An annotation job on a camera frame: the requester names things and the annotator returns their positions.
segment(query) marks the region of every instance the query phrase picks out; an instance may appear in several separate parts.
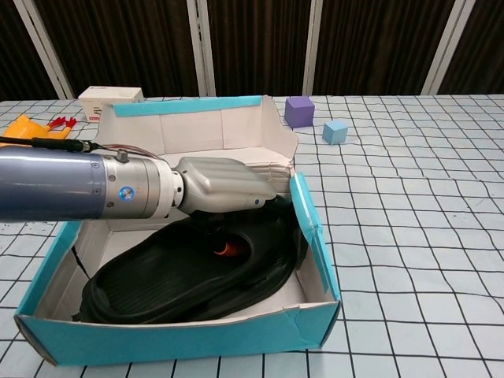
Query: cardboard box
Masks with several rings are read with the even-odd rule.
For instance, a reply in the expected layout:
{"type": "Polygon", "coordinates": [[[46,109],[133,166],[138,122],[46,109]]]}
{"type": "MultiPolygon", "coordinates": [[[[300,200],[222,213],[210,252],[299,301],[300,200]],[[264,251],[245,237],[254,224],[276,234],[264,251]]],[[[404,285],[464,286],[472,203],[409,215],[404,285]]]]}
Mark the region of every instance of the cardboard box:
{"type": "MultiPolygon", "coordinates": [[[[15,315],[27,341],[59,365],[110,365],[318,348],[340,308],[335,270],[304,177],[293,169],[298,140],[269,97],[143,102],[106,106],[97,141],[135,144],[175,165],[184,155],[244,161],[290,195],[309,243],[303,263],[274,295],[215,321],[107,325],[72,322],[87,282],[108,260],[168,220],[65,223],[15,315]]],[[[185,217],[174,210],[170,221],[185,217]]]]}
{"type": "Polygon", "coordinates": [[[87,122],[99,122],[103,106],[143,101],[142,88],[89,87],[79,96],[87,122]]]}

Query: dark curtain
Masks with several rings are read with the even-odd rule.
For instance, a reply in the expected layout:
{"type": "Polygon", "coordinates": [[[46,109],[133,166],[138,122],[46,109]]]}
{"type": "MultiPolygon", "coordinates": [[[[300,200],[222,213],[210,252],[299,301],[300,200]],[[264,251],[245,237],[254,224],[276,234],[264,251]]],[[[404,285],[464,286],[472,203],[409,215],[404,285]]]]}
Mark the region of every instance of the dark curtain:
{"type": "Polygon", "coordinates": [[[35,0],[76,96],[90,85],[198,95],[185,0],[35,0]]]}
{"type": "Polygon", "coordinates": [[[217,95],[299,95],[310,0],[209,0],[217,95]]]}
{"type": "Polygon", "coordinates": [[[439,93],[504,93],[504,0],[476,2],[439,93]]]}
{"type": "Polygon", "coordinates": [[[57,98],[12,0],[0,1],[0,101],[57,98]]]}
{"type": "Polygon", "coordinates": [[[316,95],[418,95],[454,0],[324,2],[316,95]]]}

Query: foam block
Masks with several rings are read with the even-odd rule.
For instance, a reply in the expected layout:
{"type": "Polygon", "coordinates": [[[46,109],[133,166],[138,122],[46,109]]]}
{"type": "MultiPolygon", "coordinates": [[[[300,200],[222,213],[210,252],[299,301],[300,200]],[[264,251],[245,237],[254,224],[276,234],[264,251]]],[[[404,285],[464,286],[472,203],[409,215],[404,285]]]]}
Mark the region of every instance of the foam block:
{"type": "Polygon", "coordinates": [[[324,124],[322,138],[329,144],[345,142],[347,138],[348,126],[341,120],[330,120],[324,124]]]}
{"type": "Polygon", "coordinates": [[[290,97],[285,102],[285,120],[291,128],[313,126],[315,105],[306,96],[290,97]]]}

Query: cable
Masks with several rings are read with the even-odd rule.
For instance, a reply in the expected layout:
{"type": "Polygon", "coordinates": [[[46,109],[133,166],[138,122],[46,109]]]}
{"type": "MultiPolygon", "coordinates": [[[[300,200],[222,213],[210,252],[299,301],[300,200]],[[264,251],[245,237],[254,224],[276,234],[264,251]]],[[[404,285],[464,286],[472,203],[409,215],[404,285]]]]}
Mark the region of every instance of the cable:
{"type": "Polygon", "coordinates": [[[124,150],[129,154],[145,156],[153,159],[160,159],[156,154],[153,154],[150,151],[144,150],[143,148],[137,146],[130,146],[128,144],[105,144],[102,146],[98,143],[94,143],[89,140],[50,139],[50,138],[22,139],[22,138],[10,138],[6,136],[0,136],[0,143],[47,148],[50,150],[65,150],[69,152],[86,152],[86,153],[94,150],[108,150],[112,152],[117,152],[118,150],[124,150]]]}
{"type": "Polygon", "coordinates": [[[51,139],[51,138],[10,138],[0,136],[0,143],[16,144],[18,146],[32,146],[38,148],[47,148],[49,150],[64,150],[69,152],[91,152],[102,148],[97,143],[89,140],[77,139],[51,139]]]}
{"type": "Polygon", "coordinates": [[[0,143],[19,144],[21,146],[32,145],[32,141],[30,139],[10,138],[8,136],[0,136],[0,143]]]}
{"type": "Polygon", "coordinates": [[[147,156],[148,158],[160,159],[156,154],[153,154],[150,151],[144,150],[143,148],[137,146],[131,146],[129,144],[104,144],[102,147],[104,148],[104,150],[109,151],[124,150],[129,154],[136,154],[141,156],[147,156]]]}

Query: table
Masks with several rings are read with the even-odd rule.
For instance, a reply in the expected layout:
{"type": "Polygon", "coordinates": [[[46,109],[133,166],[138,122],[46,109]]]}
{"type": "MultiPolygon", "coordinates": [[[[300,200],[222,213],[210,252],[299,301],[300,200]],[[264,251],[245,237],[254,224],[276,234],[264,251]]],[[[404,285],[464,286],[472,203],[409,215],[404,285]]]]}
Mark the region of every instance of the table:
{"type": "MultiPolygon", "coordinates": [[[[504,376],[504,95],[311,99],[295,166],[343,297],[321,350],[54,368],[12,316],[61,225],[0,224],[0,377],[504,376]],[[331,119],[349,125],[343,145],[321,138],[331,119]]],[[[0,102],[0,133],[20,113],[98,130],[77,100],[23,101],[0,102]]]]}

